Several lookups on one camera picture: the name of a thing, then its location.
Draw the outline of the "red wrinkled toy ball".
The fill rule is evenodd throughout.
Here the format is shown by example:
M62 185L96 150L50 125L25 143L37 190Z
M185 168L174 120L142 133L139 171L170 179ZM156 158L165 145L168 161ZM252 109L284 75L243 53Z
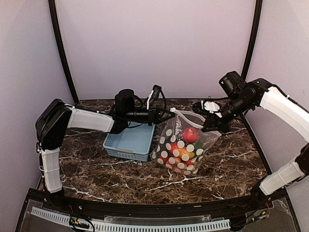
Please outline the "red wrinkled toy ball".
M198 130L194 127L188 127L183 131L183 140L187 143L194 143L198 140Z

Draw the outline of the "green toy avocado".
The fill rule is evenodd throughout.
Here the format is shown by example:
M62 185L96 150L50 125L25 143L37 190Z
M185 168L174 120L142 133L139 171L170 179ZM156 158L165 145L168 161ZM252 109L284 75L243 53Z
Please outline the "green toy avocado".
M194 152L196 152L198 149L202 149L203 148L203 143L200 142L200 141L195 141L193 143L193 146L194 146Z

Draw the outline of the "polka dot zip bag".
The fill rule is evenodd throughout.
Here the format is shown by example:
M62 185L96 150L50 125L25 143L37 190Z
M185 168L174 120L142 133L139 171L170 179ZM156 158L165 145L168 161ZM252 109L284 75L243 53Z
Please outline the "polka dot zip bag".
M204 123L205 119L199 114L190 111L178 110L174 107L172 107L170 111L175 113L175 117L166 122L166 125L163 128L163 131L159 137L158 145L151 152L150 158L154 163L159 164L154 160L155 157L154 154L156 153L157 147L159 145L165 145L166 143L177 143L179 141L182 141L182 143L184 143L185 145L193 144L193 143L187 143L183 140L183 131L188 127L194 127L198 130L197 141L200 141L204 144L202 148L203 151L202 152L198 151L198 153L201 154L197 156L196 168L190 174L184 174L183 172L181 172L180 174L183 174L185 176L196 175L199 170L201 160L204 158L207 151L221 137L222 134L219 133L218 131L202 132L201 131L202 124Z

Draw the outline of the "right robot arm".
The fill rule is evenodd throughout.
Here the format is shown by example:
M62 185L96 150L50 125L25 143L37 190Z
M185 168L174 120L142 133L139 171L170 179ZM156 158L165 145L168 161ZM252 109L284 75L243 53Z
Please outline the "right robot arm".
M236 71L228 72L219 80L228 97L223 106L205 100L195 108L206 116L203 132L229 129L228 123L250 110L261 108L292 128L301 138L309 141L309 112L276 84L263 78L245 81ZM258 181L251 189L246 205L256 210L277 190L309 175L309 146L305 145L291 161Z

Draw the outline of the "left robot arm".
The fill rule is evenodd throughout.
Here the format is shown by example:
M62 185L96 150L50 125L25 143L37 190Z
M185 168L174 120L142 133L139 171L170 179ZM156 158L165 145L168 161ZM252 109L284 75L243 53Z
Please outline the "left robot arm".
M40 167L44 176L46 191L52 193L49 203L58 211L68 207L68 199L62 196L59 153L68 128L78 128L119 134L129 127L130 122L157 125L175 114L167 110L167 103L160 108L154 103L164 96L162 88L155 85L146 100L142 101L131 89L123 89L114 97L114 104L108 113L86 110L54 99L35 123L40 154Z

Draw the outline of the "light blue plastic basket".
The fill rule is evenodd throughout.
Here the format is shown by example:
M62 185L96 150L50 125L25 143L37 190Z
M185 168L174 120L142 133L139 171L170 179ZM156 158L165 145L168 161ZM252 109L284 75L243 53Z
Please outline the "light blue plastic basket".
M155 131L155 125L130 122L120 134L107 134L104 149L111 157L146 162Z

